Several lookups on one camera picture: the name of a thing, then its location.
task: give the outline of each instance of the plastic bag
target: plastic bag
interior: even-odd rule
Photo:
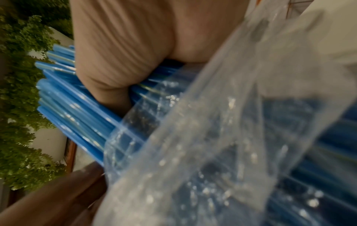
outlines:
[[[263,1],[187,90],[182,70],[135,105],[107,141],[94,225],[333,225],[314,209],[324,194],[288,175],[356,85],[281,4]]]

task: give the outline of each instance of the plastic packaging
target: plastic packaging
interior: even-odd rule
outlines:
[[[354,181],[336,190],[346,175],[324,175],[325,153],[302,159],[353,103],[356,83],[316,55],[309,23],[286,26],[282,2],[263,1],[188,90],[181,72],[138,101],[106,143],[110,189],[94,225],[355,224]],[[123,161],[130,131],[150,137]]]

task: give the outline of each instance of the hand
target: hand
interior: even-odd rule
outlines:
[[[51,181],[0,214],[2,226],[90,226],[106,192],[103,168],[86,168]]]
[[[71,0],[78,77],[124,115],[128,87],[163,60],[206,62],[242,22],[249,0]]]

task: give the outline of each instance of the transparent plastic wrap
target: transparent plastic wrap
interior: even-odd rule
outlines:
[[[290,172],[310,163],[356,82],[308,43],[319,13],[294,26],[283,2],[263,1],[195,80],[183,68],[138,101],[106,143],[110,188],[94,225],[348,225],[328,214],[355,207]]]

